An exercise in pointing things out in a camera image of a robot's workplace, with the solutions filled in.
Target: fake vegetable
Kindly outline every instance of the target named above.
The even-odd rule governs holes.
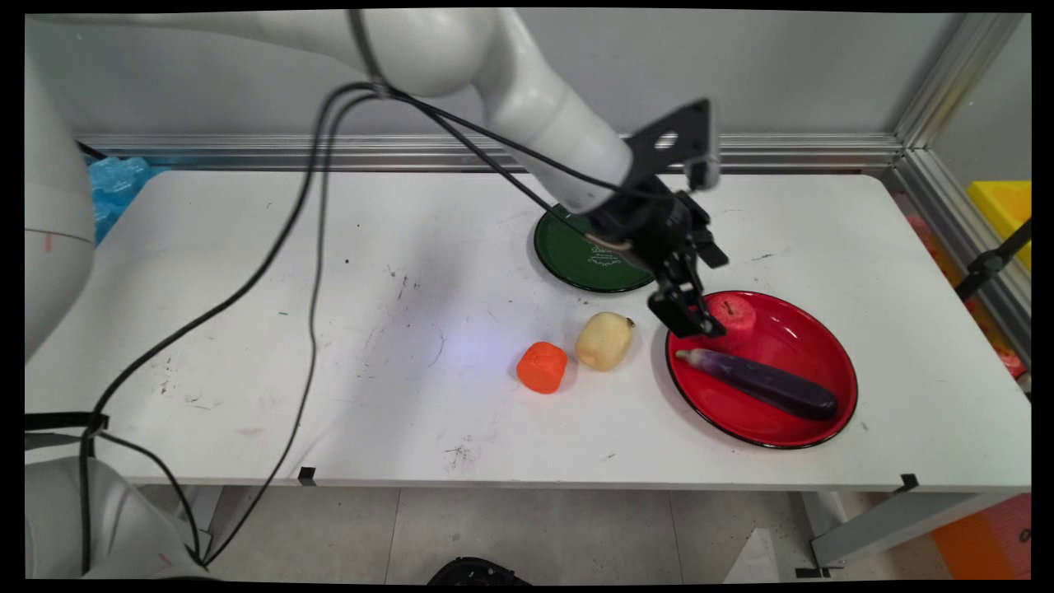
[[[610,371],[626,358],[633,337],[633,321],[619,314],[603,313],[589,318],[574,343],[579,362],[594,371]]]
[[[535,342],[516,365],[516,376],[527,388],[551,394],[560,388],[567,369],[567,355],[548,342]]]

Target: black object on floor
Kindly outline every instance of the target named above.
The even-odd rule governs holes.
[[[435,573],[428,585],[492,585],[496,587],[530,587],[512,571],[483,558],[455,558]]]

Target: hole in bracket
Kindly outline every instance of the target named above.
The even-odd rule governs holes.
[[[656,140],[656,150],[668,150],[677,143],[677,132],[666,132]]]

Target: black cable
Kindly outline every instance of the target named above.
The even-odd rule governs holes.
[[[335,101],[337,98],[339,98],[340,96],[343,96],[343,95],[345,95],[347,93],[350,93],[350,92],[353,92],[353,91],[366,91],[366,90],[371,88],[372,86],[373,86],[372,84],[367,83],[367,82],[353,82],[353,83],[345,84],[345,85],[343,85],[343,86],[334,90],[332,93],[330,93],[330,95],[324,101],[323,106],[319,110],[318,117],[317,117],[317,119],[315,121],[315,129],[314,129],[313,141],[312,141],[311,151],[310,151],[309,157],[308,157],[308,165],[307,165],[307,170],[305,172],[305,178],[304,178],[304,181],[302,181],[301,186],[300,186],[300,193],[299,193],[299,195],[297,197],[297,200],[296,200],[296,202],[295,202],[295,204],[293,206],[292,212],[290,213],[289,218],[286,221],[286,224],[282,226],[282,229],[281,229],[278,237],[275,239],[275,242],[272,244],[271,250],[268,252],[268,254],[265,257],[264,261],[260,263],[260,265],[257,268],[257,270],[253,273],[253,275],[250,276],[250,278],[246,281],[246,283],[242,284],[241,288],[239,288],[237,291],[235,291],[231,296],[229,296],[229,298],[227,300],[225,300],[222,303],[220,303],[219,305],[216,305],[215,308],[213,308],[209,312],[202,314],[201,316],[199,316],[198,318],[194,319],[193,321],[191,321],[187,325],[182,327],[181,329],[179,329],[178,331],[176,331],[175,333],[173,333],[172,335],[170,335],[168,338],[165,338],[161,342],[157,343],[154,348],[152,348],[150,351],[148,351],[147,353],[144,353],[143,355],[141,355],[139,358],[137,358],[131,365],[129,365],[124,371],[122,371],[120,375],[118,375],[118,377],[110,384],[110,387],[106,388],[105,392],[103,392],[103,394],[99,398],[98,402],[96,402],[96,406],[95,406],[95,408],[92,411],[92,417],[90,419],[89,428],[84,430],[83,434],[81,435],[81,441],[80,441],[79,473],[80,473],[80,483],[81,483],[81,489],[80,489],[80,503],[81,503],[81,572],[82,573],[86,573],[91,569],[91,509],[90,509],[90,497],[89,497],[89,488],[87,488],[89,487],[87,457],[91,454],[92,439],[95,436],[103,436],[103,438],[106,438],[106,439],[109,439],[111,441],[114,441],[114,442],[118,442],[117,440],[115,440],[115,439],[117,439],[116,437],[113,437],[112,435],[104,435],[103,433],[101,433],[101,426],[100,426],[100,422],[99,422],[99,418],[101,417],[102,410],[105,408],[106,403],[110,401],[110,399],[113,397],[113,395],[117,392],[117,390],[121,387],[121,384],[123,384],[124,381],[126,381],[129,379],[129,377],[132,376],[132,374],[134,374],[136,371],[138,371],[143,364],[145,364],[152,358],[154,358],[155,356],[157,356],[158,354],[160,354],[162,351],[164,351],[164,349],[169,348],[174,342],[176,342],[177,340],[179,340],[180,338],[182,338],[183,336],[186,336],[190,332],[194,331],[199,325],[206,323],[210,319],[214,318],[215,316],[219,315],[220,313],[222,313],[223,311],[226,311],[227,309],[229,309],[231,305],[233,305],[234,303],[236,303],[238,300],[241,299],[241,296],[243,296],[246,293],[248,293],[249,290],[251,290],[256,284],[256,282],[259,280],[259,278],[262,277],[264,273],[266,273],[267,270],[270,268],[271,262],[274,260],[274,258],[277,255],[278,251],[280,251],[281,246],[285,244],[285,241],[288,238],[290,231],[292,230],[293,225],[296,223],[296,220],[299,218],[300,212],[302,211],[304,203],[307,200],[307,196],[308,196],[308,193],[309,193],[310,186],[311,186],[311,180],[312,180],[312,175],[313,175],[313,172],[314,172],[315,159],[317,157],[318,143],[319,143],[319,140],[320,140],[321,129],[323,129],[323,125],[325,123],[326,117],[329,114],[329,110],[332,106],[333,101]],[[602,186],[602,187],[605,187],[605,189],[608,189],[608,190],[611,190],[611,191],[622,192],[622,193],[626,193],[626,194],[629,194],[629,195],[635,195],[635,196],[638,196],[638,197],[642,197],[642,198],[645,198],[645,199],[665,199],[665,198],[669,197],[669,196],[660,195],[660,194],[650,194],[650,193],[640,192],[640,191],[632,190],[632,189],[621,187],[621,186],[619,186],[617,184],[608,183],[606,181],[603,181],[603,180],[600,180],[600,179],[596,179],[596,178],[590,177],[590,176],[588,176],[588,175],[586,175],[584,173],[575,171],[574,169],[571,169],[571,167],[569,167],[569,166],[567,166],[565,164],[557,162],[555,160],[552,160],[551,158],[549,158],[549,157],[547,157],[545,155],[542,155],[542,154],[540,154],[540,153],[538,153],[538,152],[535,152],[535,151],[533,151],[531,149],[528,149],[528,147],[526,147],[524,145],[521,145],[521,144],[519,144],[519,143],[516,143],[516,142],[514,142],[512,140],[504,138],[504,137],[502,137],[502,136],[493,133],[493,132],[490,132],[489,130],[486,130],[486,129],[481,127],[479,125],[475,125],[475,124],[473,124],[473,123],[471,123],[469,121],[461,119],[460,117],[454,116],[454,115],[452,115],[450,113],[447,113],[447,112],[445,112],[445,111],[443,111],[443,110],[441,110],[438,107],[434,107],[434,106],[432,106],[432,105],[430,105],[428,103],[425,103],[423,101],[418,101],[417,99],[414,99],[413,97],[410,97],[409,95],[406,95],[405,93],[402,93],[402,92],[398,92],[398,91],[394,91],[394,90],[392,90],[392,93],[393,93],[393,95],[392,95],[393,98],[416,106],[419,111],[422,111],[422,113],[424,113],[429,118],[431,118],[433,121],[435,121],[441,126],[443,126],[444,130],[446,130],[452,136],[454,136],[466,147],[468,147],[477,157],[480,157],[484,162],[486,162],[488,165],[490,165],[495,172],[497,172],[503,177],[505,177],[505,179],[508,180],[510,183],[512,183],[516,189],[519,189],[521,192],[523,192],[525,195],[527,195],[529,198],[531,198],[535,203],[538,203],[539,205],[541,205],[546,212],[548,212],[549,214],[552,214],[558,219],[560,219],[562,222],[564,222],[565,224],[567,224],[569,228],[571,228],[578,234],[582,234],[582,231],[580,231],[579,229],[577,229],[575,226],[573,226],[570,222],[568,222],[566,219],[564,219],[564,217],[562,217],[559,214],[557,214],[554,212],[553,207],[551,205],[549,205],[544,199],[542,199],[538,194],[535,194],[533,191],[531,191],[529,187],[527,187],[525,184],[523,184],[509,171],[507,171],[497,161],[495,161],[493,158],[491,158],[485,152],[483,152],[471,140],[469,140],[467,137],[465,137],[464,134],[462,134],[455,127],[453,127],[452,125],[450,125],[444,118],[449,119],[451,121],[454,121],[455,123],[464,125],[464,126],[466,126],[466,127],[468,127],[470,130],[473,130],[473,131],[475,131],[477,133],[481,133],[481,134],[485,135],[487,137],[490,137],[491,139],[494,139],[494,140],[496,140],[496,141],[499,141],[499,142],[501,142],[501,143],[503,143],[503,144],[505,144],[505,145],[507,145],[509,147],[512,147],[513,150],[518,150],[520,152],[523,152],[524,154],[526,154],[528,156],[536,158],[538,160],[540,160],[542,162],[545,162],[546,164],[549,164],[550,166],[553,166],[553,167],[555,167],[555,169],[558,169],[560,171],[563,171],[563,172],[565,172],[565,173],[567,173],[567,174],[569,174],[569,175],[571,175],[571,176],[573,176],[575,178],[579,178],[579,179],[581,179],[583,181],[586,181],[586,182],[589,182],[589,183],[592,183],[592,184],[596,184],[596,185],[599,185],[599,186]],[[317,252],[316,252],[317,263],[316,263],[316,270],[315,270],[314,285],[312,288],[311,311],[310,311],[310,315],[309,315],[309,330],[310,330],[310,337],[311,337],[311,367],[310,367],[309,372],[308,372],[307,383],[305,386],[304,395],[301,396],[300,406],[299,406],[299,409],[297,411],[296,422],[293,426],[292,434],[290,435],[289,441],[286,444],[286,449],[282,452],[281,458],[278,460],[278,463],[275,464],[275,469],[271,472],[271,475],[268,477],[267,481],[264,482],[264,486],[260,488],[260,491],[257,494],[256,498],[250,505],[249,509],[242,515],[241,519],[235,526],[234,530],[231,532],[231,534],[228,536],[228,538],[223,541],[223,543],[217,549],[217,551],[214,554],[212,554],[208,559],[206,559],[203,561],[202,566],[208,566],[213,560],[215,560],[215,558],[228,547],[228,545],[230,545],[231,540],[234,538],[234,536],[237,534],[237,532],[245,525],[246,520],[249,518],[250,513],[252,513],[253,509],[256,507],[256,503],[259,501],[260,497],[262,496],[264,491],[267,490],[267,488],[270,486],[271,481],[274,479],[274,476],[277,475],[277,472],[280,469],[281,464],[285,462],[285,459],[288,456],[289,451],[291,450],[293,441],[294,441],[294,439],[296,437],[296,432],[297,432],[297,429],[299,428],[300,419],[302,417],[304,410],[305,410],[306,404],[307,404],[307,396],[308,396],[308,393],[310,392],[311,381],[312,381],[312,379],[314,377],[314,365],[315,365],[315,358],[316,358],[316,352],[317,352],[317,344],[316,344],[315,336],[314,336],[314,313],[315,313],[315,308],[316,308],[317,298],[318,298],[318,286],[319,286],[320,280],[321,280],[323,248],[324,248],[324,235],[325,235],[325,215],[326,215],[326,203],[327,203],[327,199],[328,199],[329,166],[330,166],[330,160],[331,160],[331,156],[332,156],[332,146],[333,146],[333,142],[334,142],[334,139],[335,139],[336,130],[337,130],[340,121],[343,120],[343,118],[347,115],[347,113],[352,107],[354,107],[355,105],[362,103],[363,101],[374,99],[374,98],[376,98],[376,95],[375,94],[370,94],[370,95],[360,96],[360,97],[358,97],[356,99],[353,99],[353,100],[349,101],[348,103],[346,103],[345,106],[340,110],[339,114],[333,119],[332,126],[331,126],[330,137],[328,138],[327,149],[326,149],[325,157],[324,157],[325,158],[325,163],[324,163],[324,167],[323,167],[323,198],[321,198],[321,203],[319,204],[318,242],[317,242],[317,245],[316,245],[316,249],[317,249]],[[193,520],[193,515],[191,515],[189,507],[186,505],[186,497],[183,496],[182,490],[180,489],[180,487],[179,487],[178,482],[176,481],[175,477],[172,476],[171,473],[168,472],[168,469],[164,468],[164,466],[161,463],[160,458],[158,458],[153,453],[150,453],[149,451],[147,451],[147,450],[144,450],[142,448],[138,448],[138,446],[132,446],[132,443],[129,443],[128,441],[121,441],[119,444],[125,444],[125,447],[131,447],[131,448],[135,449],[136,451],[139,451],[143,455],[147,455],[147,456],[151,457],[151,459],[155,460],[155,462],[157,462],[159,466],[161,466],[162,471],[165,472],[165,475],[169,478],[169,481],[176,489],[176,492],[179,495],[181,501],[184,502],[184,507],[188,508],[188,516]]]
[[[76,142],[77,142],[77,147],[80,149],[80,152],[86,154],[87,156],[91,156],[92,158],[98,158],[99,160],[106,158],[106,155],[85,144],[84,142],[80,140],[76,140]]]
[[[529,197],[532,200],[534,200],[535,203],[538,203],[546,212],[548,212],[549,214],[551,214],[553,218],[557,218],[561,222],[567,224],[567,228],[569,228],[572,231],[574,231],[574,233],[578,234],[579,236],[583,236],[583,237],[585,236],[585,233],[582,232],[582,230],[580,230],[574,224],[572,224],[569,221],[567,221],[567,218],[565,216],[561,216],[555,211],[555,209],[552,207],[552,205],[549,205],[549,203],[546,202],[544,199],[542,199],[541,196],[539,196],[536,193],[534,193],[533,191],[531,191],[530,187],[528,187],[527,185],[525,185],[522,181],[520,181],[520,179],[515,178],[515,176],[512,175],[512,173],[510,173],[507,169],[505,169],[504,166],[502,166],[502,164],[500,162],[497,162],[496,160],[494,160],[493,158],[491,158],[490,155],[488,155],[487,153],[483,152],[483,150],[481,150],[480,146],[475,145],[475,143],[473,143],[472,140],[469,140],[468,138],[466,138],[465,135],[462,134],[461,132],[458,132],[456,127],[454,127],[453,125],[451,125],[450,123],[448,123],[446,120],[444,120],[443,118],[441,118],[438,115],[436,115],[434,113],[431,113],[430,111],[428,111],[426,108],[417,107],[417,110],[421,111],[421,113],[425,114],[427,117],[429,117],[432,121],[434,121],[434,122],[438,123],[441,126],[443,126],[443,129],[446,130],[451,136],[453,136],[458,141],[461,141],[461,143],[465,144],[465,146],[468,150],[470,150],[473,153],[475,153],[475,155],[477,157],[480,157],[481,160],[483,160],[484,162],[486,162],[487,164],[489,164],[491,169],[493,169],[501,176],[505,177],[506,180],[508,180],[510,183],[512,183],[518,190],[520,190],[524,194],[526,194],[527,197]]]
[[[271,266],[271,262],[274,260],[278,251],[281,249],[282,244],[286,242],[286,238],[289,236],[293,224],[296,223],[297,218],[300,216],[300,211],[304,209],[304,203],[307,200],[309,190],[311,189],[311,179],[315,165],[315,158],[317,156],[318,149],[318,138],[321,134],[323,124],[325,122],[326,115],[329,113],[330,107],[340,96],[353,92],[353,91],[367,91],[372,86],[368,82],[352,82],[349,84],[344,84],[329,94],[326,100],[323,102],[323,106],[319,110],[317,120],[315,121],[314,139],[315,141],[311,145],[311,151],[308,156],[308,166],[305,172],[304,181],[300,185],[300,193],[293,205],[292,212],[290,212],[289,218],[286,220],[286,224],[282,226],[281,232],[278,233],[278,237],[275,239],[274,243],[271,245],[271,250],[268,252],[264,261],[256,269],[255,272],[249,277],[245,284],[241,285],[237,291],[234,292],[229,298],[216,305],[212,310],[209,310],[195,320],[191,321],[187,325],[180,328],[171,336],[158,342],[154,348],[147,351],[142,356],[137,358],[131,365],[129,365],[124,371],[117,376],[116,379],[106,388],[105,392],[96,402],[95,408],[92,410],[92,418],[90,420],[89,427],[84,430],[81,435],[80,440],[80,454],[79,454],[79,474],[80,474],[80,520],[81,520],[81,573],[86,573],[92,567],[92,525],[91,525],[91,505],[89,500],[89,477],[87,477],[87,457],[91,450],[92,438],[100,430],[100,418],[102,415],[102,410],[105,408],[106,402],[113,397],[114,393],[117,392],[118,388],[132,376],[133,373],[139,370],[143,364],[145,364],[150,359],[157,356],[159,353],[164,351],[175,341],[179,340],[194,329],[198,328],[202,323],[209,321],[210,319],[216,317],[220,313],[225,312],[228,308],[236,303],[239,299],[245,296],[253,285],[262,277],[264,273],[267,272],[268,268]]]
[[[187,496],[183,494],[183,489],[179,488],[179,482],[176,481],[176,477],[173,476],[172,472],[169,471],[169,467],[165,466],[163,461],[161,461],[160,457],[154,455],[153,453],[151,453],[145,448],[142,448],[142,447],[139,447],[139,446],[137,446],[135,443],[125,441],[124,439],[117,438],[117,437],[111,435],[110,433],[105,433],[105,432],[99,432],[96,436],[101,437],[103,439],[106,439],[110,442],[117,443],[117,444],[119,444],[121,447],[131,449],[132,451],[141,453],[142,455],[145,455],[147,457],[150,458],[151,461],[153,461],[154,463],[156,463],[157,467],[160,468],[162,472],[164,472],[164,476],[167,478],[169,478],[169,482],[173,487],[175,487],[175,489],[176,489],[176,495],[179,496],[179,503],[183,506],[183,512],[187,513],[187,520],[191,525],[191,533],[194,534],[194,553],[192,554],[192,556],[194,557],[194,560],[200,565],[201,564],[201,542],[198,541],[197,521],[194,520],[194,512],[191,510],[191,503],[187,501]]]
[[[375,98],[377,98],[376,94],[370,93],[369,95],[363,95],[354,99],[351,99],[347,103],[345,103],[343,107],[340,107],[337,114],[333,117],[332,123],[330,124],[329,138],[327,139],[326,150],[323,152],[321,199],[319,200],[318,203],[318,237],[317,237],[317,242],[315,244],[315,279],[314,279],[314,284],[311,288],[311,307],[308,311],[308,333],[311,336],[311,365],[308,368],[308,380],[304,386],[304,395],[300,396],[300,408],[296,411],[296,421],[293,423],[293,432],[291,435],[289,435],[289,441],[286,442],[286,450],[281,452],[281,457],[275,464],[274,470],[271,471],[271,475],[268,476],[267,480],[264,482],[264,486],[260,487],[259,492],[256,494],[256,498],[253,499],[252,503],[250,503],[249,506],[249,509],[247,509],[245,514],[241,515],[241,519],[239,519],[237,525],[234,526],[234,530],[231,531],[231,534],[229,536],[227,536],[227,539],[223,540],[223,543],[216,550],[215,553],[213,553],[211,556],[209,556],[209,558],[206,559],[204,561],[206,567],[211,565],[212,561],[215,560],[216,557],[219,556],[223,552],[223,550],[227,549],[228,545],[231,543],[231,540],[234,539],[234,536],[238,534],[238,531],[241,529],[241,526],[246,523],[246,519],[249,518],[249,514],[252,513],[253,509],[256,508],[256,505],[260,501],[260,498],[264,498],[264,491],[266,491],[267,488],[271,486],[271,480],[273,480],[275,475],[278,474],[278,470],[281,468],[281,464],[286,461],[286,456],[289,455],[289,451],[293,447],[293,440],[296,438],[296,430],[299,429],[300,427],[300,417],[304,416],[304,409],[308,403],[308,393],[311,391],[311,380],[314,378],[315,374],[315,356],[317,353],[317,342],[315,341],[315,310],[318,304],[318,286],[321,284],[321,279],[323,279],[323,259],[324,259],[323,254],[324,254],[324,246],[326,239],[326,203],[329,198],[329,169],[330,169],[330,159],[332,157],[332,152],[333,152],[333,142],[336,138],[337,127],[340,125],[340,121],[348,114],[348,112],[354,108],[356,105]]]
[[[575,177],[578,179],[581,179],[581,180],[583,180],[583,181],[585,181],[587,183],[591,183],[591,184],[594,184],[594,185],[598,185],[598,186],[602,186],[604,189],[611,190],[613,192],[624,193],[626,195],[632,195],[635,197],[639,197],[639,198],[642,198],[642,199],[674,199],[674,197],[675,197],[675,194],[647,193],[647,192],[642,192],[642,191],[639,191],[639,190],[636,190],[636,189],[632,189],[632,187],[623,187],[623,186],[617,185],[614,183],[609,183],[609,182],[607,182],[605,180],[598,179],[596,177],[590,177],[589,175],[586,175],[585,173],[582,173],[581,171],[577,171],[574,169],[571,169],[570,166],[568,166],[568,165],[566,165],[566,164],[564,164],[562,162],[559,162],[557,160],[553,160],[553,159],[549,158],[548,156],[545,156],[544,154],[535,152],[535,151],[533,151],[533,150],[531,150],[531,149],[529,149],[529,147],[527,147],[527,146],[525,146],[525,145],[523,145],[523,144],[521,144],[519,142],[515,142],[515,141],[510,140],[510,139],[508,139],[508,138],[500,135],[500,134],[491,132],[490,130],[487,130],[486,127],[484,127],[482,125],[476,125],[475,123],[472,123],[471,121],[467,121],[465,119],[462,119],[461,117],[457,117],[456,115],[454,115],[452,113],[443,111],[442,108],[440,108],[437,106],[430,105],[430,104],[426,103],[425,101],[422,101],[421,99],[416,99],[414,97],[411,97],[410,95],[407,95],[406,93],[404,93],[402,91],[397,91],[395,88],[392,88],[391,90],[391,96],[395,100],[403,101],[403,102],[406,102],[406,103],[410,103],[410,104],[416,106],[419,110],[428,111],[429,113],[431,113],[433,115],[438,115],[438,116],[441,116],[441,117],[443,117],[445,119],[449,119],[450,121],[453,121],[454,123],[456,123],[458,125],[463,125],[465,127],[468,127],[469,130],[472,130],[473,132],[475,132],[477,134],[483,134],[484,136],[487,136],[488,138],[490,138],[492,140],[495,140],[495,141],[497,141],[500,143],[503,143],[506,146],[511,147],[513,150],[516,150],[519,152],[522,152],[522,153],[526,154],[527,156],[530,156],[532,158],[541,160],[542,162],[548,164],[549,166],[552,166],[553,169],[558,169],[560,171],[563,171],[564,173],[567,173],[568,175],[570,175],[572,177]]]

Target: potato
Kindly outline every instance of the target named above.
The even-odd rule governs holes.
[[[633,320],[603,313],[589,318],[574,343],[579,362],[594,371],[611,371],[626,358],[633,337]]]

